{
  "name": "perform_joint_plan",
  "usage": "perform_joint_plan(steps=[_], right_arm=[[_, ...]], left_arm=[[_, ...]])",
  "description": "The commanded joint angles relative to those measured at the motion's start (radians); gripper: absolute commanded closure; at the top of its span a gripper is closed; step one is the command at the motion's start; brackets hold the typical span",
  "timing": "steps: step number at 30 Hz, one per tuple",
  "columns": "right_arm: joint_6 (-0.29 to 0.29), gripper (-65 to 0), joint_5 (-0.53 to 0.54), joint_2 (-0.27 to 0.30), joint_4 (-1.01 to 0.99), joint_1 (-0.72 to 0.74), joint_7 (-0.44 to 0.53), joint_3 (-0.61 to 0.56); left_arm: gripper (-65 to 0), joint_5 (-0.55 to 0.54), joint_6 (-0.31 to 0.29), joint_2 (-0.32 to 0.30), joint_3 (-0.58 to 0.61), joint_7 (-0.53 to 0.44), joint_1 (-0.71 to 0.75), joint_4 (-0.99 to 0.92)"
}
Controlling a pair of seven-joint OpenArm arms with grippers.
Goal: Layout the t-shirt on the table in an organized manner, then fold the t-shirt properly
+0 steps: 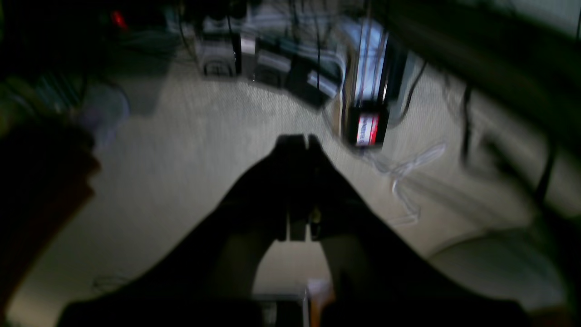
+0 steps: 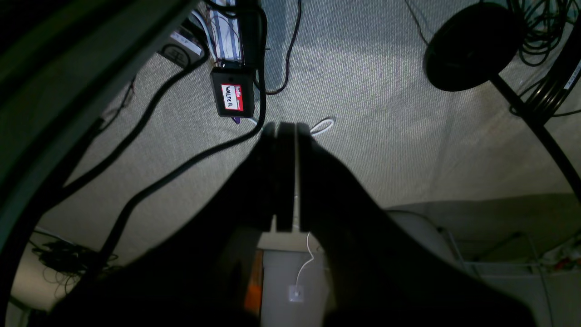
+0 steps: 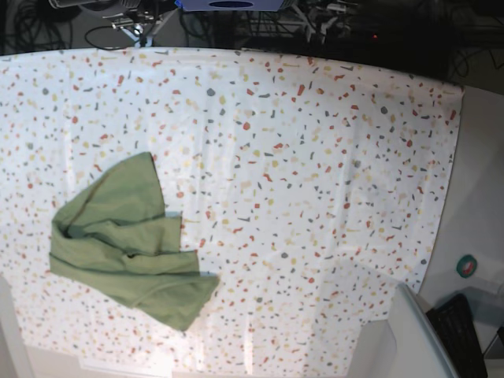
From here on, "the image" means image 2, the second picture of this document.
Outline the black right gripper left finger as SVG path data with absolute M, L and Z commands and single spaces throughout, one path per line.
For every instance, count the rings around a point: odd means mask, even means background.
M 255 250 L 273 217 L 274 124 L 205 207 L 129 265 L 59 303 L 61 327 L 257 327 L 244 309 Z

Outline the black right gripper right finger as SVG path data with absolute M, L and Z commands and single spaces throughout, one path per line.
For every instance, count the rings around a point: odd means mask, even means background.
M 469 277 L 397 225 L 305 124 L 283 122 L 300 228 L 325 250 L 335 308 L 324 327 L 534 327 L 525 303 Z

